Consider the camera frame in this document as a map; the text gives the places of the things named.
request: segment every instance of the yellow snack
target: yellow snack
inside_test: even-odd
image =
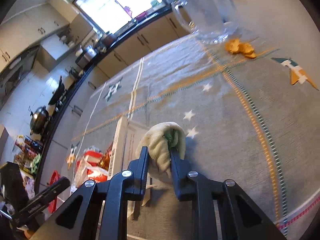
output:
[[[254,52],[254,48],[250,43],[245,42],[239,44],[239,51],[243,54],[251,54]]]
[[[256,58],[257,55],[253,52],[253,53],[250,53],[250,54],[243,54],[245,57],[248,57],[248,58]]]
[[[230,41],[227,41],[224,46],[228,52],[235,54],[239,52],[239,44],[239,39],[232,39]]]

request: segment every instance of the glass mug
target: glass mug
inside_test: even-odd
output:
[[[190,23],[182,17],[180,6],[189,15]],[[238,27],[230,0],[175,0],[171,7],[181,26],[206,43],[221,43]]]

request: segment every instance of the red plastic basket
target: red plastic basket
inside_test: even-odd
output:
[[[55,183],[58,179],[60,179],[60,175],[57,171],[54,171],[50,179],[50,185]],[[57,198],[55,198],[49,203],[48,210],[52,214],[53,212],[55,212],[56,208],[57,208]]]

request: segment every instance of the silver screw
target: silver screw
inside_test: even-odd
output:
[[[189,175],[190,177],[195,178],[196,176],[198,176],[198,172],[196,172],[196,171],[189,171],[188,175]]]
[[[122,176],[124,176],[124,177],[130,177],[131,176],[131,174],[132,174],[132,172],[131,171],[122,171]]]
[[[93,181],[93,180],[87,180],[87,181],[84,183],[84,185],[85,185],[86,187],[92,187],[92,186],[94,185],[94,181]]]
[[[233,187],[235,184],[236,184],[235,181],[232,180],[232,179],[227,179],[227,180],[226,180],[226,185],[227,185],[228,187]]]

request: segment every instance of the folded cloth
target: folded cloth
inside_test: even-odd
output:
[[[148,173],[164,183],[172,183],[169,148],[177,147],[180,158],[186,152],[186,137],[183,129],[175,122],[163,122],[151,127],[142,137],[136,149],[139,158],[142,146],[147,146],[150,162]]]

